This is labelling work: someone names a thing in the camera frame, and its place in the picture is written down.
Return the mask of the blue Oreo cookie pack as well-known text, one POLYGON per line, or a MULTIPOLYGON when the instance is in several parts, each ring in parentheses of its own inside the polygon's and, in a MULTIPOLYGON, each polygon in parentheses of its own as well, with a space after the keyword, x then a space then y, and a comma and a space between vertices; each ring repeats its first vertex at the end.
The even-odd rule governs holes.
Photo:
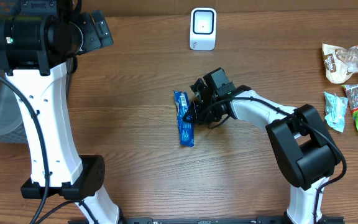
POLYGON ((177 107, 177 125, 179 130, 180 144, 182 146, 194 146, 194 124, 182 121, 183 115, 190 107, 188 95, 184 91, 174 91, 174 99, 177 107))

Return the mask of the teal snack packet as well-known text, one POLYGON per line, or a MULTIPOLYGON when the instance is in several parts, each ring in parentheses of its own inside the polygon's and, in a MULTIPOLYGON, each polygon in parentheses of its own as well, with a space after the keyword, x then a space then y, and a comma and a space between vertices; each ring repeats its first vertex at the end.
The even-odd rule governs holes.
POLYGON ((331 128, 342 133, 345 128, 345 116, 347 111, 348 99, 327 92, 324 92, 325 120, 331 128))

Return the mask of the beige paper pouch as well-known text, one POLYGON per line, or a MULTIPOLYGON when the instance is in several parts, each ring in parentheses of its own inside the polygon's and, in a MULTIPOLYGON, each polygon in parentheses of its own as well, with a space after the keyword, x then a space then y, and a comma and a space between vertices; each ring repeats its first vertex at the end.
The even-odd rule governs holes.
POLYGON ((326 78, 331 83, 345 83, 353 74, 358 73, 358 45, 346 49, 322 44, 322 53, 326 78))

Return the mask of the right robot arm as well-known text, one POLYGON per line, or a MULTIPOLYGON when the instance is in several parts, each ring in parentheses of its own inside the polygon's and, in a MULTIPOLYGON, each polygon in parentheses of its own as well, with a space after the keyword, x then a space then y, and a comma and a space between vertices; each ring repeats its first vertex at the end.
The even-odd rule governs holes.
POLYGON ((277 165, 290 184, 290 203, 283 215, 259 216, 254 223, 345 222, 321 212, 325 187, 343 178, 347 164, 315 107, 280 105, 248 86, 236 87, 222 68, 190 88, 196 100, 180 102, 181 121, 211 128, 233 118, 267 133, 277 165))

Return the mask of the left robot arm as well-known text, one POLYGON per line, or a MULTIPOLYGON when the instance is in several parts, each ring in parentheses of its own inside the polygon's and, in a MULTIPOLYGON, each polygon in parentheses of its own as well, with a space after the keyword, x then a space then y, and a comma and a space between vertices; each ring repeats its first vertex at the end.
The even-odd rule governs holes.
POLYGON ((79 55, 112 45, 100 10, 81 10, 81 1, 20 3, 15 16, 0 16, 1 81, 17 99, 31 158, 21 194, 41 203, 53 195, 74 203, 86 223, 124 223, 121 209, 104 187, 100 155, 81 155, 67 108, 67 80, 79 55))

